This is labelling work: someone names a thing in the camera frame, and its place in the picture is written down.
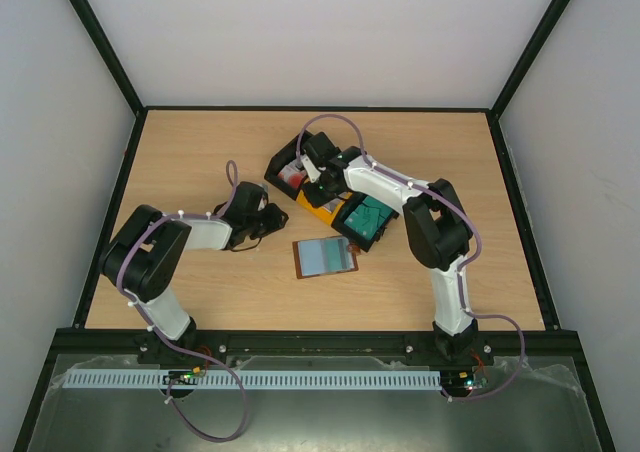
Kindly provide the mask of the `brown leather card holder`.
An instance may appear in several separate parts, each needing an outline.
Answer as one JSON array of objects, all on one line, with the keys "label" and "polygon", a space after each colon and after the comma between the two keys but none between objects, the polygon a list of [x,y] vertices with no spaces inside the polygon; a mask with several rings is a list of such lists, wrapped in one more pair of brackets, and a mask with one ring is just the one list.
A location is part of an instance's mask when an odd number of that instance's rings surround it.
[{"label": "brown leather card holder", "polygon": [[343,236],[307,239],[292,244],[296,277],[306,279],[359,269],[351,243]]}]

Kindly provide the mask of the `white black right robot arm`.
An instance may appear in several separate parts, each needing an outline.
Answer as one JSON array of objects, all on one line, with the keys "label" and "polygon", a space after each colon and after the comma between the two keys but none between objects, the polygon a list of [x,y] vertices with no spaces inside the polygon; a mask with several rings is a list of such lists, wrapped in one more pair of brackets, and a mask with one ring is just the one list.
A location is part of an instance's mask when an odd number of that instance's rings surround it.
[{"label": "white black right robot arm", "polygon": [[466,357],[478,333],[465,270],[473,232],[451,183],[411,178],[379,163],[360,146],[339,149],[323,132],[299,134],[296,160],[309,179],[304,189],[311,193],[313,206],[356,192],[403,217],[409,248],[431,277],[437,354],[450,364]]}]

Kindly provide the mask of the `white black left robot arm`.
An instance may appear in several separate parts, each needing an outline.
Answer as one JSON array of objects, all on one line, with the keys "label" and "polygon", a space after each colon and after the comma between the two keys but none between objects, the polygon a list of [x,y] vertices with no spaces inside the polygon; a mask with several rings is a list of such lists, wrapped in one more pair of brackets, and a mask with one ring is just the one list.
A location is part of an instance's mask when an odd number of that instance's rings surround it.
[{"label": "white black left robot arm", "polygon": [[240,252],[283,229],[288,215],[260,185],[242,181],[213,211],[164,213],[140,205],[116,233],[99,262],[100,273],[136,309],[150,331],[180,348],[191,346],[195,320],[180,305],[171,282],[188,250]]}]

